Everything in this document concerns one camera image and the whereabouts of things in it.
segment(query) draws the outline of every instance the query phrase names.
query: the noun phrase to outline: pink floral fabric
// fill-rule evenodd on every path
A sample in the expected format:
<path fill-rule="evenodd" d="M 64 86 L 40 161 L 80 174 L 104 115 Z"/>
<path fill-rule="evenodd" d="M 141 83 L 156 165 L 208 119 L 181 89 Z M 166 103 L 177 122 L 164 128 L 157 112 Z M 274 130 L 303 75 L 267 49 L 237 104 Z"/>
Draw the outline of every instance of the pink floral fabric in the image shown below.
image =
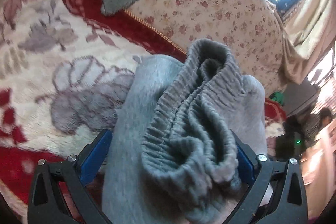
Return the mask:
<path fill-rule="evenodd" d="M 283 33 L 266 0 L 138 0 L 128 11 L 185 51 L 205 37 L 228 45 L 266 95 L 284 87 Z"/>

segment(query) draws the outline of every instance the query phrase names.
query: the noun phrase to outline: black device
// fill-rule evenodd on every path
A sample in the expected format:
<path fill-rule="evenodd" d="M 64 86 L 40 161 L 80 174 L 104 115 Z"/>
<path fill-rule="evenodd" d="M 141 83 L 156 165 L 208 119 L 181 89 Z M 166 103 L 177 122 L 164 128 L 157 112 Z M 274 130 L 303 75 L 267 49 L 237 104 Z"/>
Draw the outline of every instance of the black device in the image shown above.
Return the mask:
<path fill-rule="evenodd" d="M 256 155 L 234 136 L 238 147 L 238 172 L 249 188 L 224 224 L 306 224 L 307 200 L 297 160 L 271 161 L 266 155 Z M 78 156 L 70 155 L 56 163 L 39 161 L 29 198 L 28 224 L 79 223 L 64 201 L 59 182 L 66 183 L 85 223 L 111 224 L 85 189 L 105 159 L 111 138 L 112 133 L 103 130 Z M 258 208 L 270 182 L 273 195 L 260 213 Z"/>
<path fill-rule="evenodd" d="M 293 157 L 300 161 L 300 155 L 306 151 L 305 133 L 295 116 L 288 117 L 283 123 L 285 134 L 276 137 L 276 157 L 288 160 Z"/>

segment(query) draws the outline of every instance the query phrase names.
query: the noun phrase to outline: floral bedsheet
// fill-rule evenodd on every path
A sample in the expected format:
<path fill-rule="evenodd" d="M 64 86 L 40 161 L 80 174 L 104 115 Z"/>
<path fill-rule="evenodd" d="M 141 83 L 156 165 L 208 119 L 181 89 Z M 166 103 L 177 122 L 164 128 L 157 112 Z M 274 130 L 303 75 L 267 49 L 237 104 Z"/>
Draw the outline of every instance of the floral bedsheet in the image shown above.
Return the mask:
<path fill-rule="evenodd" d="M 267 96 L 286 83 L 279 74 L 283 32 L 266 0 L 138 0 L 127 12 L 184 51 L 205 37 L 229 45 Z"/>
<path fill-rule="evenodd" d="M 66 156 L 73 147 L 63 143 L 78 150 L 78 142 L 94 138 L 91 131 L 112 127 L 135 68 L 150 53 L 85 18 L 82 0 L 6 0 L 0 12 L 1 86 L 23 112 L 17 122 L 33 128 L 21 145 Z M 10 138 L 0 143 L 15 145 Z"/>

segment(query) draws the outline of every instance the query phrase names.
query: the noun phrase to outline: person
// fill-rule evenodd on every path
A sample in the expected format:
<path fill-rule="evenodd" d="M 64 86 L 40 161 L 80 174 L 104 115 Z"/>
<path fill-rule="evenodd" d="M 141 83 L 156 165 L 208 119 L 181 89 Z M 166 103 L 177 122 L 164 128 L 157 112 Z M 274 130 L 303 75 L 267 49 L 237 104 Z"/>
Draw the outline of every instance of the person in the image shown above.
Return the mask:
<path fill-rule="evenodd" d="M 327 107 L 321 109 L 319 114 L 309 114 L 301 124 L 306 148 L 312 147 L 316 135 L 332 121 L 331 110 Z"/>

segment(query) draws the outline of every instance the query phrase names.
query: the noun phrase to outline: blue gripper pad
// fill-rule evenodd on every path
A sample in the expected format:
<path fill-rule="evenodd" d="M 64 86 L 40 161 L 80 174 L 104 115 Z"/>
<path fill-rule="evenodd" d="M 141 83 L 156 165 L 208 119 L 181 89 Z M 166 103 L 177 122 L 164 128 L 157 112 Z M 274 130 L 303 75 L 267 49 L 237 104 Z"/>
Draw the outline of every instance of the blue gripper pad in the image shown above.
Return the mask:
<path fill-rule="evenodd" d="M 238 173 L 242 182 L 252 185 L 255 182 L 253 165 L 244 153 L 243 149 L 237 144 Z"/>
<path fill-rule="evenodd" d="M 80 172 L 80 181 L 84 186 L 91 183 L 95 178 L 99 168 L 105 160 L 110 148 L 112 132 L 103 130 L 95 140 L 85 146 L 79 154 L 78 168 Z"/>

